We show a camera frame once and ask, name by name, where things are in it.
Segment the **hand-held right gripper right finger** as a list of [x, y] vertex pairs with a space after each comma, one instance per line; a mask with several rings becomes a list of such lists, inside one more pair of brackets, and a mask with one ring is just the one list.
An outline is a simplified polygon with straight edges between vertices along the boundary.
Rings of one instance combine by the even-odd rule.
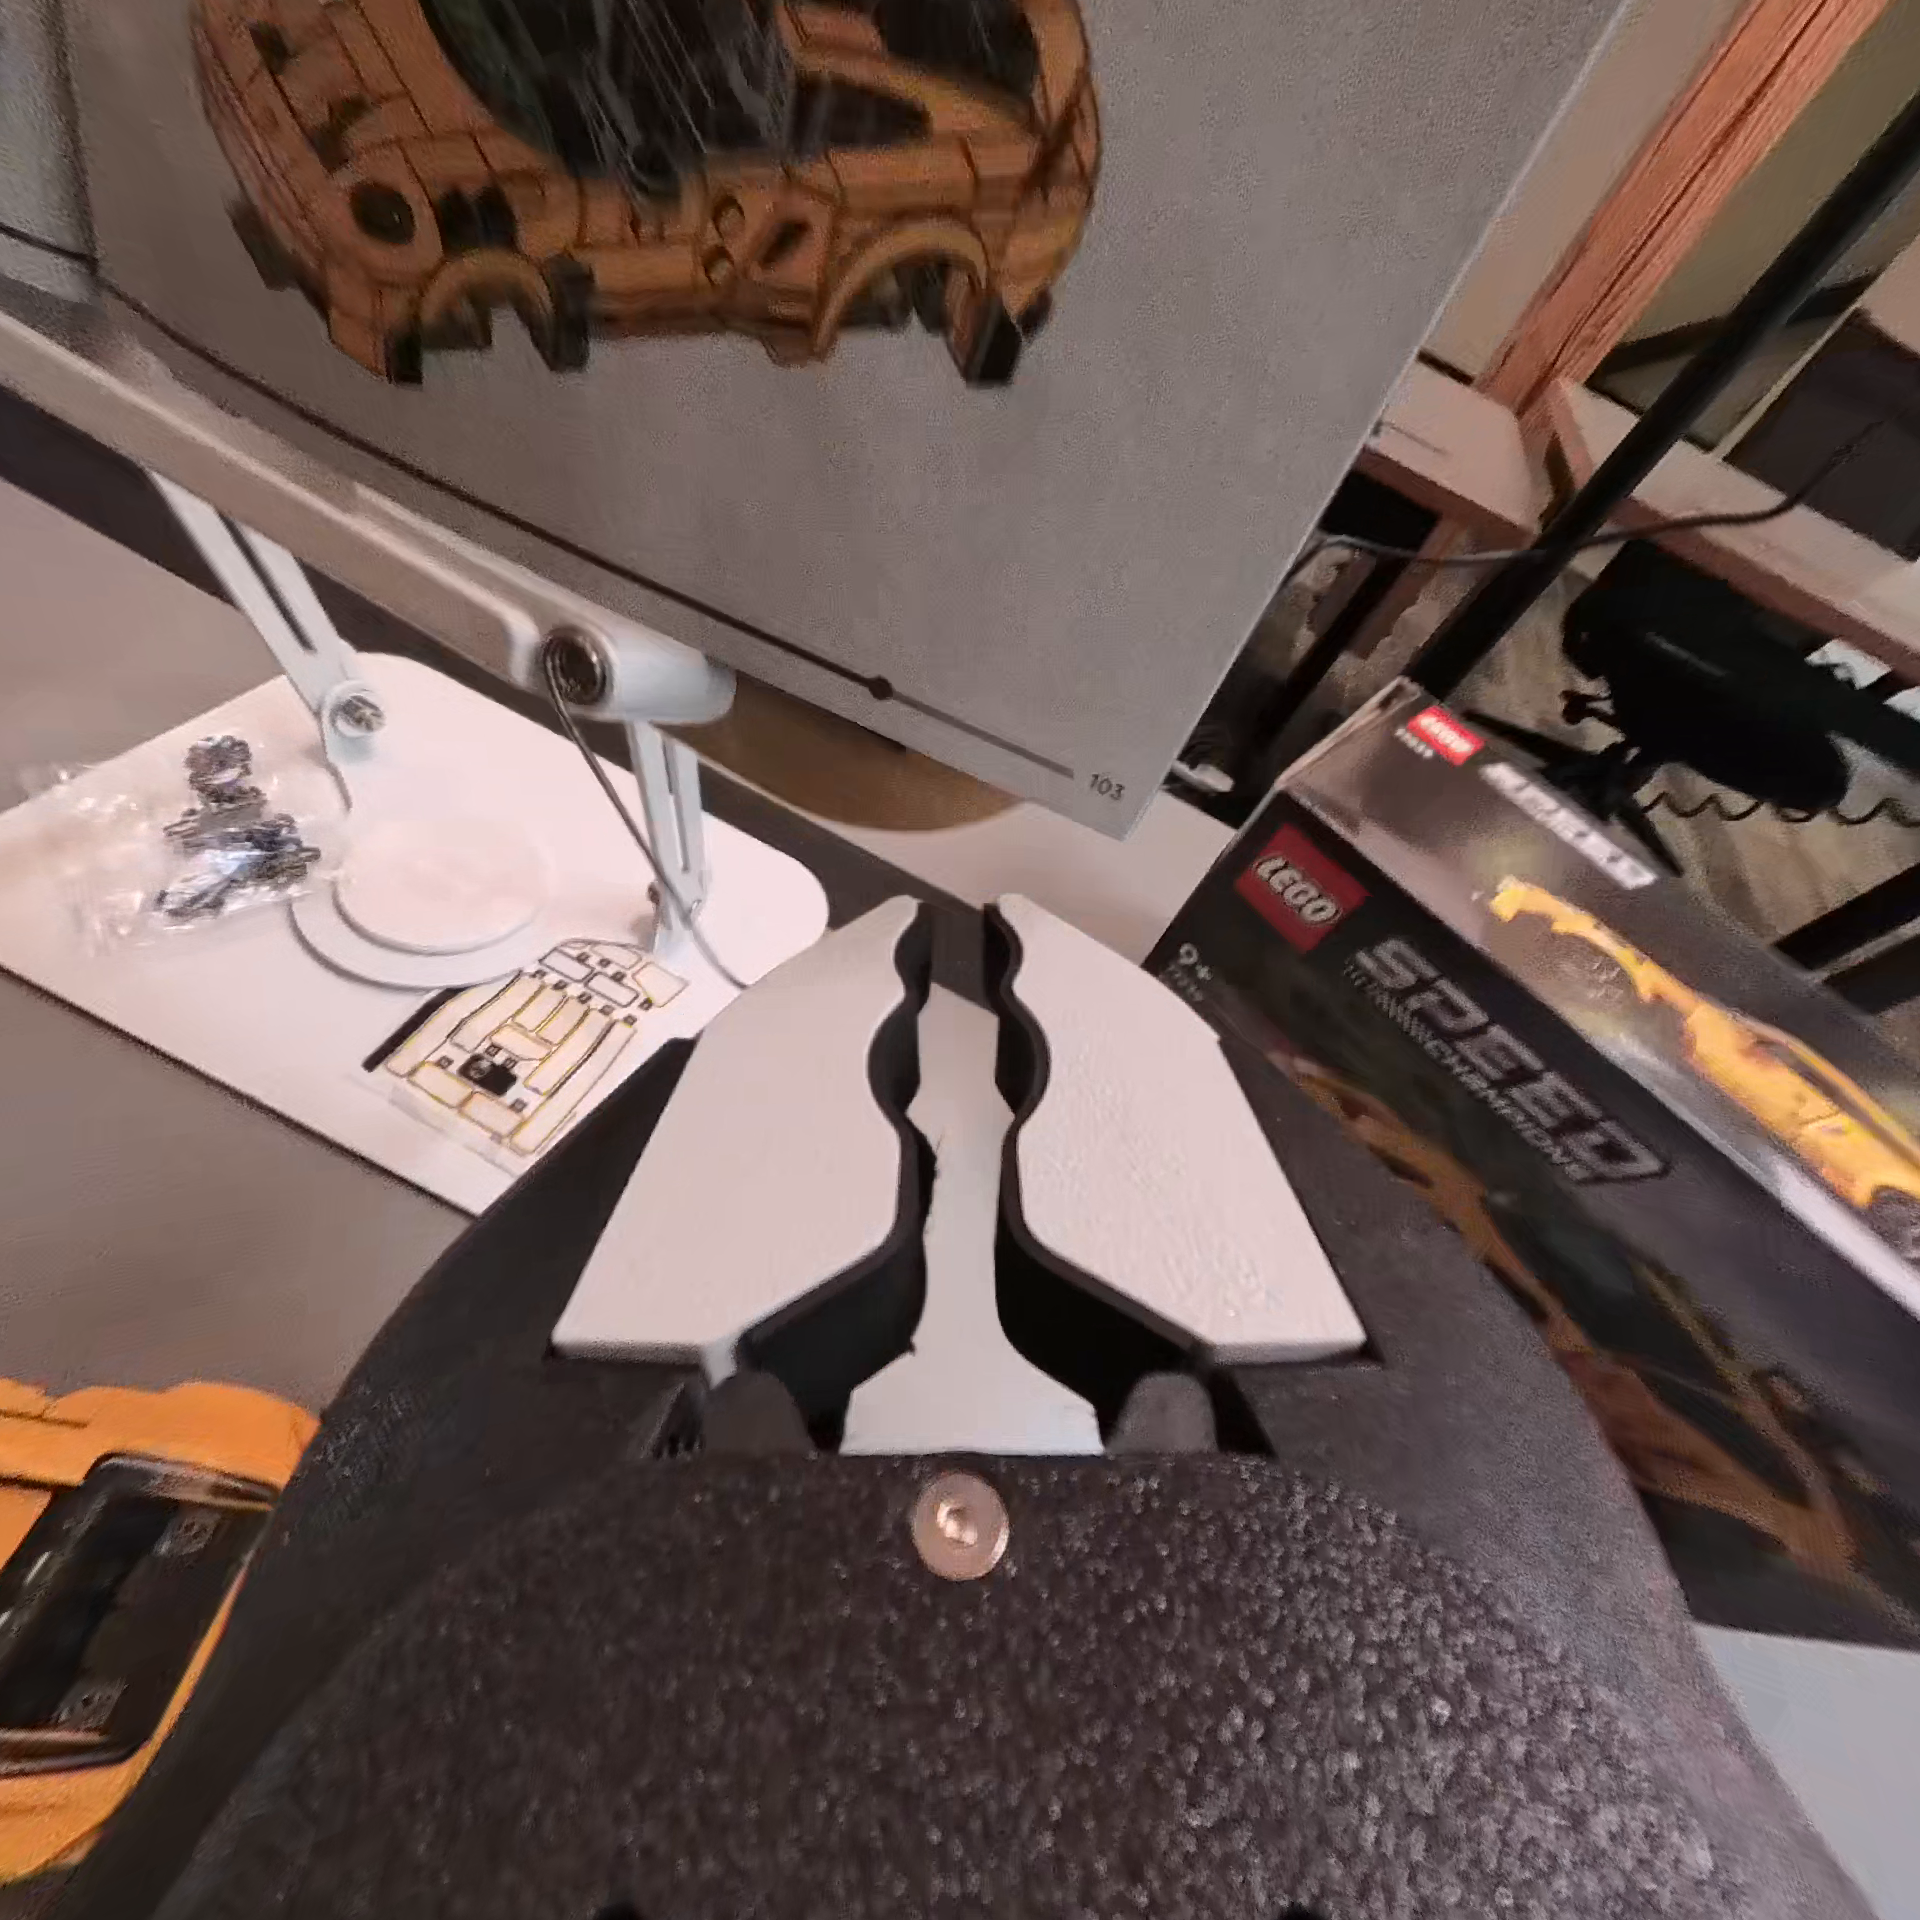
[[1000, 1023], [994, 1304], [1104, 1442], [1260, 1442], [1245, 1374], [1365, 1326], [1216, 1032], [1026, 897], [984, 912]]

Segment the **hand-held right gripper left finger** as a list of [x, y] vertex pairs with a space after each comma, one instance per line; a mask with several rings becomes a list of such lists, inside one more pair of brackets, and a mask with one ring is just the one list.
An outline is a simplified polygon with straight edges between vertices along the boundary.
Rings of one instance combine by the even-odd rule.
[[913, 1350], [933, 1151], [923, 901], [897, 897], [716, 1015], [553, 1326], [569, 1361], [776, 1379], [812, 1430]]

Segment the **yellow lego car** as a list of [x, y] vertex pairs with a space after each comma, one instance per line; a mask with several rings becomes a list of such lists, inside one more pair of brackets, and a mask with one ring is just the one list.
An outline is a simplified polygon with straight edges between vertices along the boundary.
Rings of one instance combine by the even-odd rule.
[[41, 1913], [177, 1729], [320, 1421], [2, 1384], [2, 1893]]

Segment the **black lego box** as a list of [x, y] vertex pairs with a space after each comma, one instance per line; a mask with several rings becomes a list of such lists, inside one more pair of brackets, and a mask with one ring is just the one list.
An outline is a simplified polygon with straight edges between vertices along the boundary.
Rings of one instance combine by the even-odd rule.
[[1872, 1023], [1404, 682], [1147, 967], [1499, 1278], [1699, 1622], [1916, 1651], [1916, 1071]]

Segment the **lego instruction booklet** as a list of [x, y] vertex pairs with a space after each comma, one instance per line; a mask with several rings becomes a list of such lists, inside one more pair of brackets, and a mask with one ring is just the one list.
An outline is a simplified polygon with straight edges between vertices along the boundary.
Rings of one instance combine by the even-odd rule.
[[1127, 833], [1618, 6], [64, 6], [207, 400]]

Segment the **white book stand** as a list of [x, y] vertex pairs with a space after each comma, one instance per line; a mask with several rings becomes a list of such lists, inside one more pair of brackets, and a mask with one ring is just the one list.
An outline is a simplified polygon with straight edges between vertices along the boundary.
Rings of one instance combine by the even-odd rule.
[[634, 944], [688, 984], [648, 1063], [826, 935], [824, 882], [709, 825], [700, 761], [659, 730], [716, 718], [724, 671], [220, 417], [81, 304], [73, 249], [15, 224], [4, 390], [125, 456], [272, 657], [122, 753], [228, 730], [347, 791], [311, 897], [106, 957], [55, 926], [4, 831], [8, 989], [471, 1217], [517, 1174], [364, 1075], [424, 1001], [565, 939]]

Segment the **sticker sheet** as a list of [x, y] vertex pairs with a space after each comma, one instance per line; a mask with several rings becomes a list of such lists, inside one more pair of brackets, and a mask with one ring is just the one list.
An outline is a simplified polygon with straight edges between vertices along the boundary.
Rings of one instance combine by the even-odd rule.
[[634, 944], [565, 939], [424, 1001], [364, 1075], [436, 1135], [521, 1174], [642, 1066], [687, 985]]

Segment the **clear bag of black parts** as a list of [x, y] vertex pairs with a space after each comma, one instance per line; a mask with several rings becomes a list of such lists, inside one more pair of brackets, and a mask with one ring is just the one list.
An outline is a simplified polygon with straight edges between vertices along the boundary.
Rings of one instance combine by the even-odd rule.
[[88, 954], [207, 939], [311, 897], [345, 855], [325, 760], [228, 730], [32, 768], [9, 842]]

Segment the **black office chair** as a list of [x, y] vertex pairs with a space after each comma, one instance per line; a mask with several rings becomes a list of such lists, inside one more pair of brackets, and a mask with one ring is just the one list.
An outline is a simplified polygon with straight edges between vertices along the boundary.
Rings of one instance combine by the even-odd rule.
[[1635, 541], [1568, 603], [1564, 654], [1657, 766], [1787, 813], [1841, 805], [1859, 750], [1916, 785], [1916, 718], [1819, 663], [1824, 639]]

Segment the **black metal pole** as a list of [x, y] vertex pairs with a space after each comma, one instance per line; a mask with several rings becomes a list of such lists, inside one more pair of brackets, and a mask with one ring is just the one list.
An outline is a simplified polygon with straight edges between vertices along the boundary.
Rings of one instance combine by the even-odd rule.
[[1792, 318], [1855, 242], [1907, 193], [1917, 173], [1917, 102], [1897, 114], [1856, 168], [1813, 211], [1789, 246], [1737, 302], [1721, 329], [1681, 368], [1618, 446], [1547, 519], [1533, 547], [1496, 567], [1427, 647], [1405, 678], [1447, 701], [1529, 613], [1572, 558], [1600, 541], [1628, 499], [1749, 359]]

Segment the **brown wooden desk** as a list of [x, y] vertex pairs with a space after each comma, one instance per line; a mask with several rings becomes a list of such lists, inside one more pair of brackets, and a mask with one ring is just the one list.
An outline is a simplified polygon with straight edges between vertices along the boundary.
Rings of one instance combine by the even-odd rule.
[[1520, 519], [1451, 501], [1424, 558], [1529, 538], [1552, 384], [1729, 314], [1914, 94], [1916, 6], [1626, 6], [1423, 349], [1482, 398], [1467, 453]]

